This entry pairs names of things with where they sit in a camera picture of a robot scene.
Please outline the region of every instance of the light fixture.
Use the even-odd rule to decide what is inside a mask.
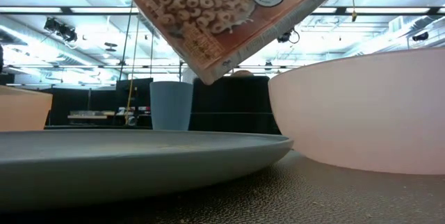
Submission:
[[[130,7],[125,8],[71,8],[71,11],[73,13],[106,13],[106,14],[113,14],[113,13],[130,13],[130,10],[133,13],[139,13],[139,9],[133,8],[133,10]]]
[[[115,52],[116,49],[114,49],[114,47],[117,47],[117,44],[114,43],[110,43],[110,42],[105,42],[104,45],[106,45],[108,48],[105,49],[106,51],[110,51],[110,52]]]
[[[0,13],[62,13],[62,10],[52,7],[0,7]]]
[[[426,13],[429,8],[355,8],[356,13]],[[353,13],[354,8],[347,8],[347,13]]]
[[[335,13],[337,8],[317,8],[314,13]]]
[[[428,32],[416,35],[416,36],[412,36],[412,40],[415,42],[418,42],[420,40],[427,40],[430,37],[430,34]]]

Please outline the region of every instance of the cable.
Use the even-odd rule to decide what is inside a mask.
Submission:
[[[121,80],[122,72],[124,71],[125,51],[127,50],[127,40],[128,40],[128,33],[129,33],[129,30],[130,30],[131,12],[133,12],[133,2],[131,2],[130,15],[128,16],[127,32],[125,33],[124,53],[122,54],[122,60],[121,60],[121,66],[120,66],[120,73],[119,73],[119,80],[118,81]]]
[[[355,12],[355,0],[353,0],[353,22],[357,20],[357,12]]]
[[[43,38],[43,40],[42,40],[40,43],[43,43],[45,40],[47,40],[47,38],[48,38],[51,34],[53,34],[53,32],[52,32],[52,33],[48,33],[48,34],[47,34],[47,37]]]
[[[136,26],[136,41],[134,43],[133,67],[131,68],[130,92],[128,93],[127,112],[125,113],[125,125],[128,124],[128,116],[129,116],[128,114],[130,112],[131,92],[133,92],[134,64],[136,62],[136,50],[138,48],[139,21],[140,20],[138,19],[138,25]]]
[[[152,48],[150,49],[150,78],[152,78],[152,66],[153,66],[153,39],[154,39],[154,29],[152,30]]]
[[[122,73],[123,73],[123,71],[124,71],[125,51],[127,50],[127,40],[128,40],[128,33],[129,33],[129,30],[130,30],[131,12],[133,12],[133,2],[131,2],[130,15],[128,16],[127,32],[125,33],[124,53],[122,54],[122,60],[121,60],[121,66],[120,66],[120,72],[119,72],[119,79],[118,79],[118,81],[116,81],[116,86],[117,86],[118,82],[121,80],[121,78],[122,78]],[[115,99],[115,103],[118,104],[118,97],[116,97],[116,99]],[[113,126],[114,126],[114,124],[115,124],[116,114],[117,114],[118,111],[119,111],[119,108],[118,108],[118,110],[115,111],[115,113],[114,113],[113,121],[112,121],[112,123],[111,123]]]
[[[63,41],[63,43],[65,43],[65,46],[69,47],[70,49],[76,49],[78,47],[78,45],[71,47],[68,45],[68,43],[66,43],[66,41]]]
[[[292,42],[292,41],[289,39],[288,41],[289,41],[290,43],[292,43],[292,44],[297,44],[297,43],[300,42],[300,39],[301,39],[300,34],[295,30],[295,28],[293,28],[292,31],[298,35],[298,40],[297,40],[296,42]]]

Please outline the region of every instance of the desk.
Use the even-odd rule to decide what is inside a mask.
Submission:
[[[2,223],[443,224],[445,176],[337,168],[291,151],[270,168],[204,189],[4,218]]]
[[[106,115],[69,115],[70,120],[106,120]]]

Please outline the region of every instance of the ceiling pipe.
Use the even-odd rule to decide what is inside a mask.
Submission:
[[[438,22],[443,16],[422,16],[414,21],[410,22],[409,26],[404,26],[402,29],[393,32],[393,33],[385,33],[381,36],[375,37],[372,40],[369,40],[365,43],[362,43],[350,51],[347,51],[343,58],[351,57],[351,56],[361,56],[364,54],[372,54],[379,51],[385,51],[388,49],[392,49],[395,46],[399,45],[400,42],[397,39],[400,38],[408,38],[412,37],[422,30],[424,30],[427,26]]]
[[[23,24],[16,22],[15,20],[6,17],[4,15],[0,15],[0,25],[15,31],[21,35],[25,35],[27,37],[33,38],[36,41],[42,42],[41,44],[52,47],[53,49],[56,49],[60,52],[63,52],[66,56],[69,56],[70,58],[79,61],[86,65],[86,63],[89,63],[89,65],[104,65],[104,63],[89,57],[85,54],[82,54],[80,51],[77,51],[75,49],[70,49],[69,47],[65,46],[63,43],[54,40],[50,37],[47,37],[47,35],[44,35],[40,32],[37,32],[33,29],[30,29],[27,26],[24,26]],[[107,72],[110,72],[112,76],[119,75],[119,71],[117,70],[107,70]]]

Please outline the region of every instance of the ceiling beam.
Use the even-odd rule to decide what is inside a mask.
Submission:
[[[130,7],[74,7],[74,6],[0,6],[3,15],[139,15],[139,9]],[[351,16],[353,11],[358,16],[423,16],[445,15],[444,6],[435,7],[384,7],[384,6],[322,6],[311,15]]]

